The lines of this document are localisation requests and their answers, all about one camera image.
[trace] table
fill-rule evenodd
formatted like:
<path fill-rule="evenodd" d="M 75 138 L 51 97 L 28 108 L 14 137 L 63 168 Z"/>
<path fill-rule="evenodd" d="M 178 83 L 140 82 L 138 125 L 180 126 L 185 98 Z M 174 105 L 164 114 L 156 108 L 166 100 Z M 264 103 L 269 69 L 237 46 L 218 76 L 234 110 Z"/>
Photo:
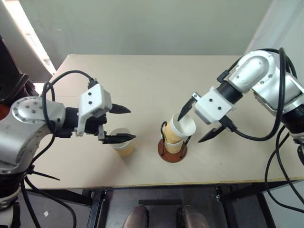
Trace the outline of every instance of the table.
<path fill-rule="evenodd" d="M 217 124 L 204 124 L 192 111 L 189 114 L 197 130 L 188 143 L 187 156 L 179 163 L 168 163 L 157 153 L 162 122 L 179 112 L 193 92 L 204 95 L 211 86 L 217 87 L 217 76 L 237 59 L 238 56 L 69 55 L 53 79 L 72 69 L 97 78 L 111 93 L 113 103 L 132 111 L 107 114 L 104 129 L 111 132 L 118 127 L 128 128 L 137 135 L 133 142 L 136 149 L 132 155 L 121 158 L 92 135 L 56 139 L 36 162 L 35 170 L 61 181 L 39 176 L 30 177 L 31 181 L 42 189 L 263 182 L 275 139 L 253 142 L 224 131 L 212 140 L 197 143 Z M 87 82 L 79 74 L 66 76 L 55 85 L 56 100 L 77 107 Z M 237 103 L 237 110 L 229 113 L 229 117 L 239 130 L 253 136 L 265 136 L 274 123 L 274 117 L 254 99 L 252 92 Z M 48 141 L 46 137 L 40 147 Z M 296 148 L 290 139 L 281 152 L 293 180 L 304 178 Z M 276 160 L 270 167 L 269 179 L 285 180 Z"/>

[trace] floor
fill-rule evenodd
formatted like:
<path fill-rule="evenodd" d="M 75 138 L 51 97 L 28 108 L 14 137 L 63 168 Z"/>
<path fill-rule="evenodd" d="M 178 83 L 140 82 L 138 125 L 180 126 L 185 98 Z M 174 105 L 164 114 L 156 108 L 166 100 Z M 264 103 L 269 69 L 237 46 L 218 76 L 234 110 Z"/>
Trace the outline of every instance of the floor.
<path fill-rule="evenodd" d="M 72 227 L 69 212 L 53 201 L 30 195 L 36 216 L 44 228 Z M 138 204 L 138 200 L 177 199 L 183 205 L 192 205 L 202 212 L 212 228 L 227 228 L 225 214 L 221 202 L 215 199 L 214 188 L 169 188 L 169 189 L 125 189 L 110 192 L 110 207 L 106 228 L 121 228 L 130 210 Z M 22 195 L 19 196 L 21 205 L 22 228 L 33 228 L 29 212 Z M 69 205 L 75 210 L 77 228 L 85 228 L 90 213 L 89 207 Z M 150 214 L 150 228 L 174 228 L 175 213 L 180 206 L 147 206 Z M 266 223 L 255 197 L 241 199 L 234 204 L 239 228 L 266 228 Z"/>

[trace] white paper cup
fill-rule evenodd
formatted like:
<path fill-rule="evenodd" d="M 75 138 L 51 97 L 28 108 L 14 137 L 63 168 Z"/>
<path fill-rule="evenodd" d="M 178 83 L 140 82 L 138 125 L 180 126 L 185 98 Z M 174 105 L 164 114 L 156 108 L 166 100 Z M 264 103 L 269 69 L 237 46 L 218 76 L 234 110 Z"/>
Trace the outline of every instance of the white paper cup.
<path fill-rule="evenodd" d="M 166 142 L 171 144 L 193 135 L 196 130 L 194 120 L 189 115 L 185 115 L 180 121 L 177 121 L 178 116 L 179 113 L 174 114 L 163 129 Z"/>
<path fill-rule="evenodd" d="M 130 133 L 130 131 L 126 128 L 117 128 L 113 130 L 110 135 L 116 135 L 118 133 Z M 134 151 L 132 140 L 123 143 L 111 144 L 111 146 L 121 157 L 128 156 Z"/>
<path fill-rule="evenodd" d="M 169 153 L 175 154 L 175 153 L 178 153 L 181 150 L 183 142 L 184 142 L 183 140 L 178 142 L 178 143 L 165 142 L 165 147 L 166 147 L 166 149 Z"/>

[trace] gray floor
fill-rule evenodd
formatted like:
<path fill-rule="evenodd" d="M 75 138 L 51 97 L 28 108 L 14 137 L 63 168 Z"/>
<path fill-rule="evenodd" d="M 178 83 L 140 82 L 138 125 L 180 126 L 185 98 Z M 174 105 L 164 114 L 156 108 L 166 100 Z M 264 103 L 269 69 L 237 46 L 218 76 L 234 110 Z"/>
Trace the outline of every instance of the gray floor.
<path fill-rule="evenodd" d="M 184 205 L 195 206 L 201 211 L 212 228 L 227 228 L 221 202 L 214 198 L 214 188 L 170 188 L 170 189 L 131 189 L 114 190 L 111 194 L 106 228 L 121 228 L 130 210 L 138 200 L 181 199 Z M 44 228 L 72 227 L 69 212 L 53 201 L 30 195 L 30 200 L 40 224 Z M 22 228 L 33 228 L 34 224 L 28 213 L 22 195 L 21 205 Z M 90 208 L 69 204 L 77 216 L 77 228 L 85 228 Z M 180 206 L 147 206 L 150 214 L 150 228 L 174 228 L 176 209 Z M 239 200 L 234 204 L 239 228 L 266 228 L 263 214 L 255 197 Z"/>

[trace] round wooden base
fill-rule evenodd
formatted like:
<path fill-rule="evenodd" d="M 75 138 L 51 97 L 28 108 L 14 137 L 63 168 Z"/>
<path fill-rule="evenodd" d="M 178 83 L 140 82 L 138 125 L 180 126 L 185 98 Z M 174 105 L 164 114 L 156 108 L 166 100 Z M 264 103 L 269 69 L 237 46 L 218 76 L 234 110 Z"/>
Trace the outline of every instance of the round wooden base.
<path fill-rule="evenodd" d="M 180 162 L 181 160 L 184 159 L 184 157 L 187 154 L 187 146 L 186 146 L 185 142 L 182 144 L 181 150 L 178 153 L 168 152 L 166 147 L 164 147 L 162 139 L 159 141 L 157 149 L 158 149 L 158 154 L 160 155 L 160 157 L 163 158 L 166 162 L 171 162 L 171 163 Z"/>

